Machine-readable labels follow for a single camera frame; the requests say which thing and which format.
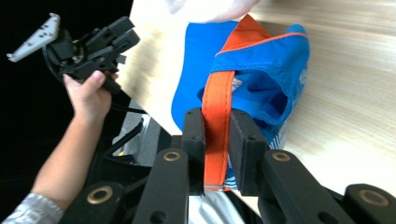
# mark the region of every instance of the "dark background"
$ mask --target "dark background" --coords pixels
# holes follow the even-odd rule
[[[0,220],[8,216],[29,192],[35,175],[56,147],[73,116],[67,93],[48,71],[41,50],[12,63],[13,53],[53,12],[61,28],[78,39],[129,16],[133,0],[1,0],[0,1]],[[113,97],[128,105],[129,97]],[[120,133],[125,113],[110,111],[102,138]]]

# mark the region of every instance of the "black cable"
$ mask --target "black cable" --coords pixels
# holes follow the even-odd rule
[[[55,67],[53,66],[53,64],[50,61],[50,56],[48,54],[47,47],[48,46],[46,45],[46,46],[44,46],[42,48],[43,49],[44,62],[46,63],[46,65],[47,65],[49,71],[52,73],[52,75],[55,76],[55,78],[58,81],[60,81],[62,84],[64,84],[64,81],[61,79],[61,77],[58,75],[58,73],[55,72]]]
[[[111,104],[111,108],[114,110],[122,111],[122,112],[133,112],[136,114],[147,114],[147,112],[145,110],[131,108],[131,107],[122,106],[122,105],[117,105],[114,103]]]
[[[113,144],[105,153],[107,157],[112,157],[113,153],[134,138],[143,128],[143,119],[127,134],[125,134],[119,141]]]

